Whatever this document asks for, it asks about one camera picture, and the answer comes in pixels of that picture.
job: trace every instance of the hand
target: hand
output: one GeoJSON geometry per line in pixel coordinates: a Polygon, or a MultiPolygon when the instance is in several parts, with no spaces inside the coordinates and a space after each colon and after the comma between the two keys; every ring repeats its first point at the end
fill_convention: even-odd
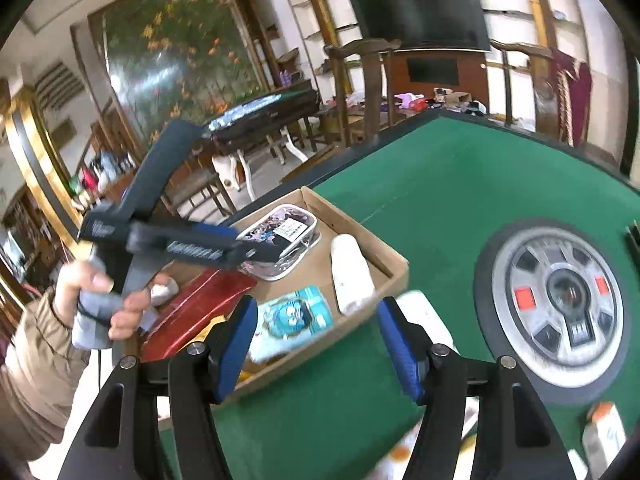
{"type": "MultiPolygon", "coordinates": [[[[153,283],[166,285],[169,278],[158,274],[153,283]]],[[[108,293],[113,288],[113,280],[105,273],[92,267],[88,262],[76,260],[60,269],[53,309],[58,319],[68,327],[74,324],[78,309],[80,290],[108,293]]],[[[109,338],[127,339],[137,330],[142,313],[151,306],[151,294],[148,288],[129,294],[119,310],[111,317],[109,338]]]]}

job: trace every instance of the metal screw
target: metal screw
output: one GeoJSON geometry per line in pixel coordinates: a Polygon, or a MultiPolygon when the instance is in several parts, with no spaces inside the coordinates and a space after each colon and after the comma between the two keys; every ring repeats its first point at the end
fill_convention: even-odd
{"type": "Polygon", "coordinates": [[[120,368],[124,368],[125,370],[129,370],[129,368],[133,368],[137,364],[138,359],[133,355],[127,355],[120,360],[120,368]]]}
{"type": "Polygon", "coordinates": [[[436,343],[435,345],[433,345],[431,347],[431,351],[440,357],[449,355],[449,347],[447,345],[443,345],[442,343],[436,343]]]}
{"type": "Polygon", "coordinates": [[[516,362],[516,359],[514,359],[510,355],[503,355],[500,358],[500,364],[502,366],[504,366],[505,368],[508,368],[509,370],[512,370],[513,368],[516,367],[517,362],[516,362]]]}
{"type": "Polygon", "coordinates": [[[187,352],[189,355],[200,355],[205,351],[205,345],[202,341],[194,341],[189,346],[187,346],[187,352]]]}

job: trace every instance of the red case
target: red case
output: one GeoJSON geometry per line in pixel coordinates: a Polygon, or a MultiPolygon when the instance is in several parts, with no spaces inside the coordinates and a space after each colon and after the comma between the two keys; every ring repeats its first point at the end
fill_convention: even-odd
{"type": "Polygon", "coordinates": [[[140,359],[147,362],[171,357],[211,319],[228,316],[256,284],[251,276],[234,270],[206,270],[184,285],[160,313],[142,343],[140,359]]]}

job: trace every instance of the ceiling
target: ceiling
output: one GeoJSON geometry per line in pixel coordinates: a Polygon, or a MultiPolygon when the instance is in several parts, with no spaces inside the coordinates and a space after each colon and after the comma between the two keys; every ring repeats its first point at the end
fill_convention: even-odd
{"type": "Polygon", "coordinates": [[[34,0],[0,51],[0,75],[11,79],[25,64],[37,76],[58,59],[76,70],[69,27],[114,1],[34,0]]]}

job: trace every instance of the beige sleeve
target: beige sleeve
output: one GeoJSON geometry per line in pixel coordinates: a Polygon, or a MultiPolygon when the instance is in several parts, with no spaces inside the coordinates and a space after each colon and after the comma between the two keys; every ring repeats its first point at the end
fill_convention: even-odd
{"type": "Polygon", "coordinates": [[[0,433],[22,460],[62,440],[90,352],[71,345],[71,329],[53,313],[53,290],[28,305],[0,368],[0,433]]]}

